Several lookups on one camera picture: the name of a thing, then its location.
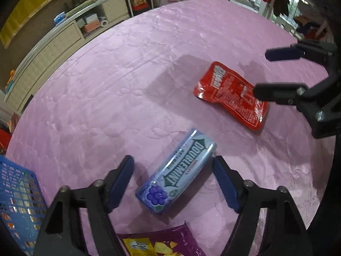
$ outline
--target purple snack bag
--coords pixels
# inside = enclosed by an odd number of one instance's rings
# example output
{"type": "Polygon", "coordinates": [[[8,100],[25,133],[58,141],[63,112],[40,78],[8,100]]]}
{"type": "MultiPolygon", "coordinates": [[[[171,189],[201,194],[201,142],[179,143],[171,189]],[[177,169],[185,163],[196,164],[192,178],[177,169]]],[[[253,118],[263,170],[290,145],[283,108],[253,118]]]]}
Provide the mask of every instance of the purple snack bag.
{"type": "Polygon", "coordinates": [[[206,256],[187,226],[137,234],[117,234],[130,256],[206,256]]]}

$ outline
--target doublemint container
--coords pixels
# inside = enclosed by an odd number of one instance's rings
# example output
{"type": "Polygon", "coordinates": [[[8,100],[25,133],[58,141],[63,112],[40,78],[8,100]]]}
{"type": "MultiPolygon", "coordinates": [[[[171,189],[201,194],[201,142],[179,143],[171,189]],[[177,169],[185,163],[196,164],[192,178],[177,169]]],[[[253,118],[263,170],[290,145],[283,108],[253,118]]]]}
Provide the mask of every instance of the doublemint container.
{"type": "Polygon", "coordinates": [[[214,141],[192,128],[136,197],[153,212],[162,214],[198,175],[216,147],[214,141]]]}

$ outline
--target pink bedsheet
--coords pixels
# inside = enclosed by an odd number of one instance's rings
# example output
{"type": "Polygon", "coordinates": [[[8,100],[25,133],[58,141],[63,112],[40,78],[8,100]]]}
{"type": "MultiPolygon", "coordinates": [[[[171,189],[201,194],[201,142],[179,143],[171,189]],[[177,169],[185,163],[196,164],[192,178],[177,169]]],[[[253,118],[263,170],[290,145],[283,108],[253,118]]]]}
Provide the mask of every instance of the pink bedsheet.
{"type": "MultiPolygon", "coordinates": [[[[270,63],[267,48],[296,40],[265,18],[224,0],[191,0],[151,10],[101,34],[49,78],[23,114],[7,157],[32,169],[48,204],[63,185],[86,187],[134,156],[136,170],[118,209],[116,232],[188,222],[207,256],[220,255],[237,214],[206,168],[167,214],[155,216],[134,194],[191,128],[218,144],[231,168],[259,186],[286,186],[306,225],[328,179],[335,138],[315,140],[294,107],[271,104],[262,132],[251,132],[193,87],[212,61],[248,81],[305,82],[327,76],[306,60],[270,63]]],[[[97,255],[84,222],[89,253],[97,255]]],[[[253,255],[261,238],[257,231],[253,255]]]]}

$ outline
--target toilet paper roll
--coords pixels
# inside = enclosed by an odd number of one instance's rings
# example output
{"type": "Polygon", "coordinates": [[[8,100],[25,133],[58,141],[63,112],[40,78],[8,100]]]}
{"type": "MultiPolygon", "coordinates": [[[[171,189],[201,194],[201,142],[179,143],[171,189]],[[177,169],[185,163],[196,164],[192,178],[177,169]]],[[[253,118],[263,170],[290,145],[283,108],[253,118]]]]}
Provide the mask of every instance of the toilet paper roll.
{"type": "Polygon", "coordinates": [[[105,20],[105,19],[101,20],[100,25],[101,27],[105,27],[106,25],[108,25],[108,20],[105,20]]]}

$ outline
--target screw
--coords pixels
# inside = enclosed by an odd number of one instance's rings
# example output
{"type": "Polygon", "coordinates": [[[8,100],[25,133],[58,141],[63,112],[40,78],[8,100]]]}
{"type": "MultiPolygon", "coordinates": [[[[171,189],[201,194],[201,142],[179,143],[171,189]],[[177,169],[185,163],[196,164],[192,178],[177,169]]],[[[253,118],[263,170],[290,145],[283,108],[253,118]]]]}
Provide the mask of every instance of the screw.
{"type": "Polygon", "coordinates": [[[303,93],[305,93],[306,92],[306,90],[304,89],[304,88],[298,88],[297,89],[297,91],[296,91],[296,93],[298,94],[298,95],[302,95],[303,93]]]}
{"type": "Polygon", "coordinates": [[[59,191],[60,192],[66,192],[66,191],[68,191],[70,188],[69,188],[69,186],[62,186],[60,189],[59,189],[59,191]]]}
{"type": "Polygon", "coordinates": [[[326,117],[326,115],[324,114],[323,111],[319,111],[315,115],[315,118],[316,118],[317,121],[322,121],[322,120],[325,119],[325,117],[326,117]]]}
{"type": "Polygon", "coordinates": [[[93,182],[93,185],[95,187],[100,187],[101,185],[104,184],[104,181],[103,180],[96,180],[95,182],[93,182]]]}
{"type": "Polygon", "coordinates": [[[247,187],[253,187],[254,183],[251,180],[245,180],[244,185],[247,187]]]}
{"type": "Polygon", "coordinates": [[[278,187],[278,190],[279,190],[280,192],[282,192],[282,193],[287,193],[287,192],[288,192],[288,189],[287,189],[286,187],[284,187],[284,186],[279,186],[279,187],[278,187]]]}

